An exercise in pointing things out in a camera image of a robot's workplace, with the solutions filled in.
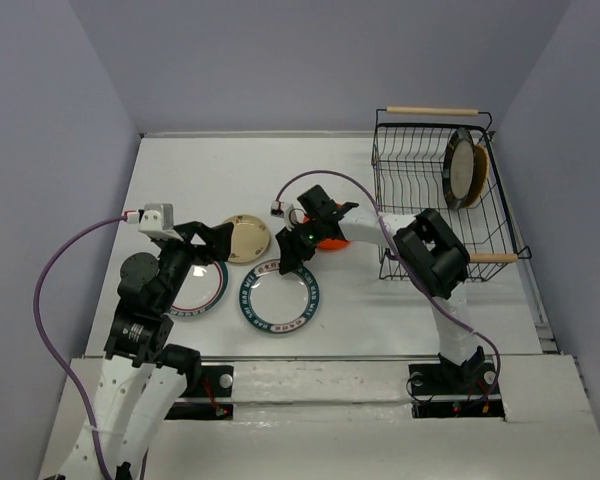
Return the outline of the white plate teal red rim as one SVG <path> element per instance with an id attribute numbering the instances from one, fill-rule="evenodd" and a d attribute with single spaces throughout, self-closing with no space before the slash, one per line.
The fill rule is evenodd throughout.
<path id="1" fill-rule="evenodd" d="M 229 274 L 224 262 L 192 266 L 169 315 L 188 319 L 207 313 L 223 298 L 228 283 Z"/>

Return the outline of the teal rim Hao Wei plate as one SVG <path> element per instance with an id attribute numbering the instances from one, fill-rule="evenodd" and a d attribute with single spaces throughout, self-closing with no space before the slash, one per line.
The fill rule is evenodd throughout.
<path id="1" fill-rule="evenodd" d="M 244 319 L 255 329 L 285 335 L 304 328 L 316 315 L 321 290 L 305 267 L 279 273 L 280 261 L 272 259 L 254 266 L 238 290 L 238 306 Z"/>

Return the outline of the black rimmed beige plate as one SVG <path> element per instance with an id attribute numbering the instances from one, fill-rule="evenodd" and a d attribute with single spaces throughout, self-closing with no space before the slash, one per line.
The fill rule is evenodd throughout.
<path id="1" fill-rule="evenodd" d="M 446 145 L 442 167 L 443 196 L 450 210 L 459 210 L 468 198 L 474 169 L 473 138 L 468 129 L 458 128 Z"/>

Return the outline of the woven bamboo round plate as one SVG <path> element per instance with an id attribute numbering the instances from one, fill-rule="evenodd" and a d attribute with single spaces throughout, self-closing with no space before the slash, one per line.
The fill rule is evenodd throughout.
<path id="1" fill-rule="evenodd" d="M 488 150 L 483 145 L 474 146 L 474 170 L 468 195 L 462 205 L 469 208 L 481 197 L 489 177 L 490 157 Z"/>

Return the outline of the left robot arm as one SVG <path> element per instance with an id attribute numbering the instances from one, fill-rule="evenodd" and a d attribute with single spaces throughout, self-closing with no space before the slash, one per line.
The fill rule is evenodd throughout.
<path id="1" fill-rule="evenodd" d="M 86 411 L 57 479 L 143 478 L 151 441 L 168 411 L 201 383 L 201 355 L 169 343 L 173 321 L 168 314 L 192 267 L 228 259 L 233 226 L 198 221 L 172 226 L 147 209 L 122 219 L 136 223 L 160 252 L 136 253 L 120 267 L 119 302 L 93 395 L 48 336 L 41 337 Z"/>

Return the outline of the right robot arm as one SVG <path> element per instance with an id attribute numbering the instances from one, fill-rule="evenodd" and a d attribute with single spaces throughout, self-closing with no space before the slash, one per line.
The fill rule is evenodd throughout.
<path id="1" fill-rule="evenodd" d="M 315 185 L 298 197 L 305 218 L 292 203 L 278 199 L 272 216 L 284 220 L 276 234 L 279 273 L 300 269 L 328 239 L 362 242 L 390 250 L 403 264 L 412 283 L 433 300 L 432 312 L 439 337 L 438 378 L 450 391 L 471 386 L 485 359 L 484 350 L 469 326 L 463 285 L 470 255 L 438 211 L 395 215 L 367 210 L 355 202 L 336 203 Z"/>

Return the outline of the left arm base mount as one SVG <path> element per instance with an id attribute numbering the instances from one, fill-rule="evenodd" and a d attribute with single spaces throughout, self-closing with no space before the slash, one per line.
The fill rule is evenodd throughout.
<path id="1" fill-rule="evenodd" d="M 230 421 L 233 419 L 232 400 L 234 366 L 203 364 L 195 386 L 188 386 L 166 414 L 166 420 Z"/>

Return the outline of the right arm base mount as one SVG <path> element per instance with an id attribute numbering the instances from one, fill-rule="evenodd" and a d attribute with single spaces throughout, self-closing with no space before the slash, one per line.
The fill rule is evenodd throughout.
<path id="1" fill-rule="evenodd" d="M 493 387 L 495 366 L 488 362 L 468 382 L 452 386 L 440 375 L 441 365 L 409 366 L 405 390 L 415 419 L 499 418 L 505 409 L 498 386 Z"/>

